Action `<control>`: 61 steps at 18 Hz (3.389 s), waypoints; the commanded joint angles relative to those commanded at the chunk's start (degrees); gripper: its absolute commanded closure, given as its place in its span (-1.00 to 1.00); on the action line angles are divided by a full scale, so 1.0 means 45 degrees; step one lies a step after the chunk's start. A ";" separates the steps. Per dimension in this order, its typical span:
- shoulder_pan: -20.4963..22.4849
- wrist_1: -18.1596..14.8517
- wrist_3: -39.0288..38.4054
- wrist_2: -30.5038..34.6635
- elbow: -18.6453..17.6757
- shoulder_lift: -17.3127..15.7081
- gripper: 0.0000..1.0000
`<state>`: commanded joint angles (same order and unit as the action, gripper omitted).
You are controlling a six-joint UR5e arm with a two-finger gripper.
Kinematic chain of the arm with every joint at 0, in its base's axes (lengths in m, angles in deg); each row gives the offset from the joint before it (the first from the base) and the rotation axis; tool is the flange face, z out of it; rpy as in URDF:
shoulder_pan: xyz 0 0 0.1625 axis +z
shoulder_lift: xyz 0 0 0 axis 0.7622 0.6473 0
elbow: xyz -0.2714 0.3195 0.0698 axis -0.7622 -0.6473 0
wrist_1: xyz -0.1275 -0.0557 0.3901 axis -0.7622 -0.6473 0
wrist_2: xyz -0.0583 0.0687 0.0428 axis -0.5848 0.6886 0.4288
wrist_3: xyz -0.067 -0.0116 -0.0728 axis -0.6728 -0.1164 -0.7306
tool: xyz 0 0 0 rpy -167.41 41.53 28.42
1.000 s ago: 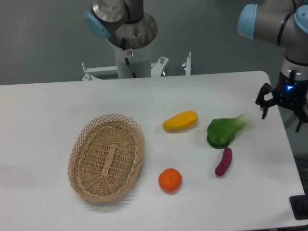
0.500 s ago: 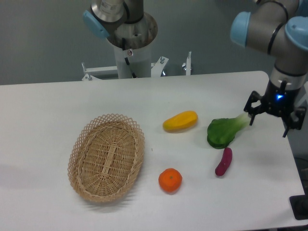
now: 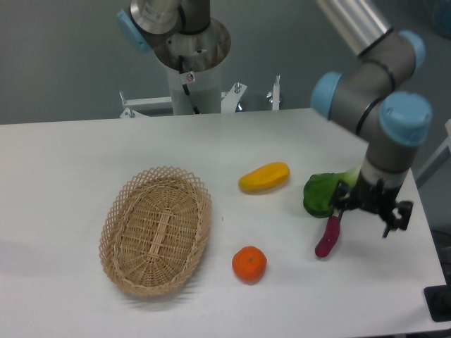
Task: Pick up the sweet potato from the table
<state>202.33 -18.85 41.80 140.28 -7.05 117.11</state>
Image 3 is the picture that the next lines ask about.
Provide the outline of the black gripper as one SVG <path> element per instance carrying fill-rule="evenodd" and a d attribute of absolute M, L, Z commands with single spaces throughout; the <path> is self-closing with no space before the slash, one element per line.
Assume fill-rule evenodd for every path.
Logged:
<path fill-rule="evenodd" d="M 339 180 L 330 198 L 329 205 L 338 212 L 338 222 L 346 210 L 361 209 L 382 216 L 385 222 L 383 238 L 391 231 L 406 231 L 412 215 L 412 201 L 396 201 L 400 186 L 385 188 L 384 181 L 375 185 L 363 177 L 357 178 L 356 185 L 351 188 L 343 180 Z"/>

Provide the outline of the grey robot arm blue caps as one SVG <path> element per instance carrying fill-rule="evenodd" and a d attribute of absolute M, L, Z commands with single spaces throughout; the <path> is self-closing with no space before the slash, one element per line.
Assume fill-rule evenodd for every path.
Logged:
<path fill-rule="evenodd" d="M 410 31 L 394 31 L 372 1 L 320 1 L 319 8 L 360 66 L 349 76 L 325 74 L 311 107 L 368 144 L 356 184 L 339 180 L 330 205 L 379 215 L 387 232 L 406 230 L 413 204 L 397 195 L 428 134 L 432 109 L 399 86 L 421 67 L 424 43 Z M 231 42 L 208 1 L 131 1 L 116 20 L 138 51 L 153 51 L 166 67 L 176 115 L 235 111 L 243 86 L 221 93 L 217 69 Z"/>

